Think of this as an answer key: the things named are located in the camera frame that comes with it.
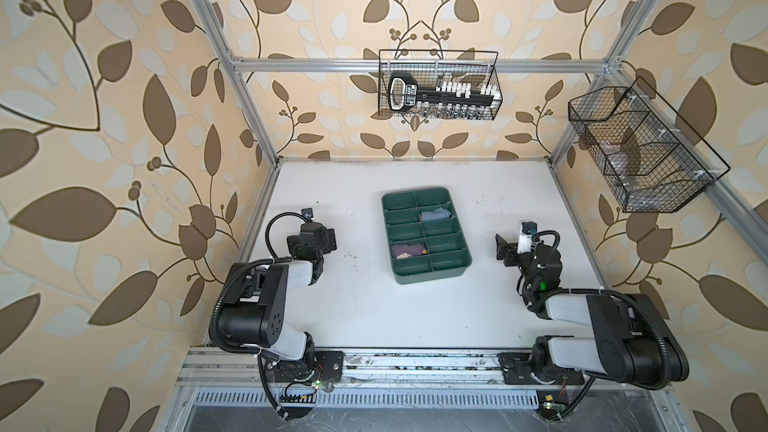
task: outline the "black wire basket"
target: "black wire basket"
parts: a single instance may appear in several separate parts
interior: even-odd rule
[[[489,51],[380,50],[379,115],[494,120],[504,100],[497,58]]]
[[[655,98],[674,112],[673,125],[651,108]],[[568,120],[623,212],[677,212],[730,170],[642,77],[630,87],[603,87],[572,99]],[[703,163],[703,154],[715,163]]]

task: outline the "blue cloth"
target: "blue cloth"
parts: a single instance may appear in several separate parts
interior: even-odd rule
[[[450,211],[444,209],[443,207],[436,208],[433,211],[424,211],[422,212],[422,222],[429,222],[431,220],[440,220],[441,218],[448,218],[451,216]]]

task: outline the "wallpaper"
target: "wallpaper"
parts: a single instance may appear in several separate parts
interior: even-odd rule
[[[768,219],[766,29],[766,0],[661,0],[625,66],[725,157],[723,180]],[[768,430],[768,268],[706,196],[675,214],[621,213],[584,148],[562,162],[566,190],[610,284],[648,294],[685,350],[690,377],[674,388],[689,421]]]
[[[211,0],[236,56],[361,58],[364,49],[600,59],[635,0]]]
[[[266,164],[188,0],[0,9],[0,429],[149,430]]]
[[[568,121],[585,74],[501,74],[495,120],[444,120],[378,110],[377,78],[335,73],[248,75],[278,155],[285,158],[543,158]]]

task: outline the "green storage box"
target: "green storage box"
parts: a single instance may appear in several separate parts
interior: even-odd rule
[[[421,221],[421,212],[443,207],[449,218]],[[392,192],[382,197],[392,272],[400,284],[456,277],[472,264],[451,194],[445,187]],[[423,244],[427,254],[394,258],[392,246]]]

